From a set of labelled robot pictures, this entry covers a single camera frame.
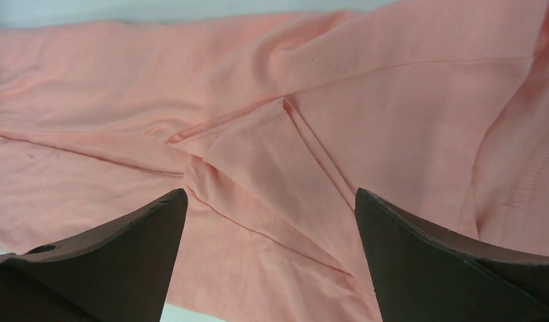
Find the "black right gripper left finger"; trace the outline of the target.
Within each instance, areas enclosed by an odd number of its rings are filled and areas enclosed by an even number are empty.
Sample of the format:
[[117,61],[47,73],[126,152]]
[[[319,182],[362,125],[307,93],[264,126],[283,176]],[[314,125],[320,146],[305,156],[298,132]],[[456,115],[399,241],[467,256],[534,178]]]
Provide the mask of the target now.
[[0,255],[0,321],[159,321],[187,206],[176,189],[72,237]]

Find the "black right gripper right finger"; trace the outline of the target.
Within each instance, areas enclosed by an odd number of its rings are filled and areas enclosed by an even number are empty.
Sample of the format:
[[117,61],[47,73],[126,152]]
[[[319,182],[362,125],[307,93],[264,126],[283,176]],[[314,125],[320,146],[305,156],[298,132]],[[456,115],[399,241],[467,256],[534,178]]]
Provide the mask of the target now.
[[355,217],[384,321],[549,321],[549,256],[461,235],[366,189]]

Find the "pink t shirt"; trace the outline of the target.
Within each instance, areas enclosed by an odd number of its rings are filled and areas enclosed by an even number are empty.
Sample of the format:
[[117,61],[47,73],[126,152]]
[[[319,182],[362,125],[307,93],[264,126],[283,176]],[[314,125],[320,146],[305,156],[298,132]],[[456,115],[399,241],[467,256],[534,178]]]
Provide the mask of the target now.
[[549,255],[549,1],[0,30],[0,250],[189,198],[170,303],[379,321],[364,188]]

